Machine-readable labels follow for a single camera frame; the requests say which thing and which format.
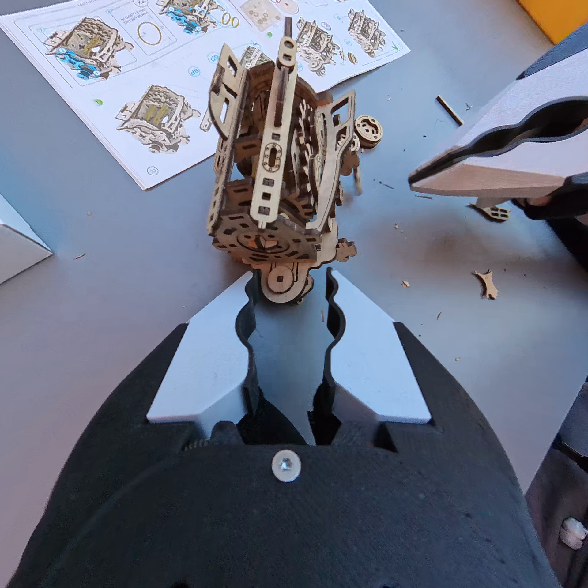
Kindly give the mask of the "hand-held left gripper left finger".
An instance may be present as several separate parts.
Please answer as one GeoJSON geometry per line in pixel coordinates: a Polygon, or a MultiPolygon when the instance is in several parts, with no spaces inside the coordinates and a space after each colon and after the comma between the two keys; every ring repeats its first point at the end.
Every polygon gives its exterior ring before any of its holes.
{"type": "Polygon", "coordinates": [[[249,338],[259,302],[256,272],[246,272],[187,324],[146,414],[150,423],[195,423],[210,438],[219,422],[238,424],[256,410],[259,385],[249,338]]]}

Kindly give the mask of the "yellow plastic bin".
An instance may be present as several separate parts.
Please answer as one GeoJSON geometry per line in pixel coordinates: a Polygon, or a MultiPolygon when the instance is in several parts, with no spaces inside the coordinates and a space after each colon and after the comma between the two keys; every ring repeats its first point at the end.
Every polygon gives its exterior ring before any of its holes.
{"type": "Polygon", "coordinates": [[[587,1],[518,1],[555,45],[587,23],[587,1]]]}

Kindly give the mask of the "illustrated instruction booklet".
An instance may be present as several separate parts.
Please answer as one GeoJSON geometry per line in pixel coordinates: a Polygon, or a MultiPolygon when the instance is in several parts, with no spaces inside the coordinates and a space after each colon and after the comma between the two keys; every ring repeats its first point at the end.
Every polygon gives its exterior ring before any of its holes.
{"type": "Polygon", "coordinates": [[[222,47],[246,68],[274,61],[286,18],[316,93],[410,52],[369,1],[70,1],[1,29],[146,190],[216,151],[222,47]]]}

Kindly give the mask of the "white cardboard tray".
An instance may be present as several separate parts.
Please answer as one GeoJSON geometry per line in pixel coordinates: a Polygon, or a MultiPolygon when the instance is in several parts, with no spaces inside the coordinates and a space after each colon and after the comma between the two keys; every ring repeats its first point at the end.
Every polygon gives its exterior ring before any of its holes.
{"type": "Polygon", "coordinates": [[[1,283],[54,253],[1,196],[1,283]]]}

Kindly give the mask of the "thin dark wooden stick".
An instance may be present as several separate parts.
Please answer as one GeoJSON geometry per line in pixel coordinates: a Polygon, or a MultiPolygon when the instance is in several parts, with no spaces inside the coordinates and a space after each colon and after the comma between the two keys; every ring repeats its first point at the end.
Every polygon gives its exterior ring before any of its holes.
{"type": "Polygon", "coordinates": [[[458,126],[462,126],[464,124],[464,121],[461,119],[461,117],[455,112],[455,110],[445,101],[445,99],[440,96],[437,95],[436,96],[436,101],[437,103],[442,107],[442,109],[445,111],[446,114],[448,114],[451,119],[458,125],[458,126]]]}

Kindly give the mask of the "person's dark clothing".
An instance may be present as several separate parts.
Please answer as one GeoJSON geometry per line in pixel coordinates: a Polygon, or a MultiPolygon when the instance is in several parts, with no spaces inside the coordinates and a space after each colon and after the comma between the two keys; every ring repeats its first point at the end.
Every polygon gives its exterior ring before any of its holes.
{"type": "Polygon", "coordinates": [[[526,500],[548,562],[563,587],[587,587],[587,382],[584,382],[551,448],[526,491],[526,500]]]}

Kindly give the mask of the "wooden mechanical model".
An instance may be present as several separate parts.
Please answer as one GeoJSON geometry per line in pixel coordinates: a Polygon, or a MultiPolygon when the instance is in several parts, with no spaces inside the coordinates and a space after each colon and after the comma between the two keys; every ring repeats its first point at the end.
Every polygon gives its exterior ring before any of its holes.
{"type": "Polygon", "coordinates": [[[276,304],[300,304],[312,269],[356,255],[335,220],[341,176],[359,168],[356,93],[334,99],[300,78],[302,39],[287,17],[276,60],[251,68],[224,45],[209,90],[219,140],[208,234],[261,273],[276,304]]]}

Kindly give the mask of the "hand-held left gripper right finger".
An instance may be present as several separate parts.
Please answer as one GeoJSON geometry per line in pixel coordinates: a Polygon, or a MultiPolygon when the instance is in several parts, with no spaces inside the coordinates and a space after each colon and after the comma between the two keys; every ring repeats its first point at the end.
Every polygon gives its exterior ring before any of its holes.
{"type": "Polygon", "coordinates": [[[345,423],[357,423],[372,437],[382,423],[432,424],[395,321],[332,268],[326,299],[333,341],[313,399],[315,441],[334,441],[345,423]]]}

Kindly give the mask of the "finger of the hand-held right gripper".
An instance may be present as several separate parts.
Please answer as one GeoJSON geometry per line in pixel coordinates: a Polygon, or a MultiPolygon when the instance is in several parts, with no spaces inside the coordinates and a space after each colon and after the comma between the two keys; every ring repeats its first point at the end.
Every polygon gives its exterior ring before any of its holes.
{"type": "Polygon", "coordinates": [[[572,55],[513,82],[465,130],[453,149],[501,151],[521,141],[555,141],[587,129],[587,56],[572,55]]]}
{"type": "Polygon", "coordinates": [[[496,155],[471,155],[422,168],[408,182],[416,192],[501,203],[516,197],[545,197],[585,173],[587,129],[556,141],[524,139],[496,155]]]}

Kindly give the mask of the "bone-shaped wooden scrap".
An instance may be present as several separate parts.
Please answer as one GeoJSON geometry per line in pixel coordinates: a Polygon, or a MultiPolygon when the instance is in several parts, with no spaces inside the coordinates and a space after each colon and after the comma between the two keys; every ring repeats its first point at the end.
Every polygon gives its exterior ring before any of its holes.
{"type": "Polygon", "coordinates": [[[481,298],[496,300],[499,291],[493,282],[493,271],[488,270],[485,273],[474,271],[472,272],[472,275],[474,275],[481,283],[481,298]]]}

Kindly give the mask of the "small windowed wooden part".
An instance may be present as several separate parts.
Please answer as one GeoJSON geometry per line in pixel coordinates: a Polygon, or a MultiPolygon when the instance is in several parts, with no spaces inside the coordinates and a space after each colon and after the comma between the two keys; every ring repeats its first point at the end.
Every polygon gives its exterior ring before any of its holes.
{"type": "Polygon", "coordinates": [[[474,209],[477,213],[481,214],[487,220],[492,222],[506,222],[511,217],[511,210],[499,207],[499,206],[492,206],[487,208],[481,208],[474,203],[471,203],[470,208],[474,209]]]}

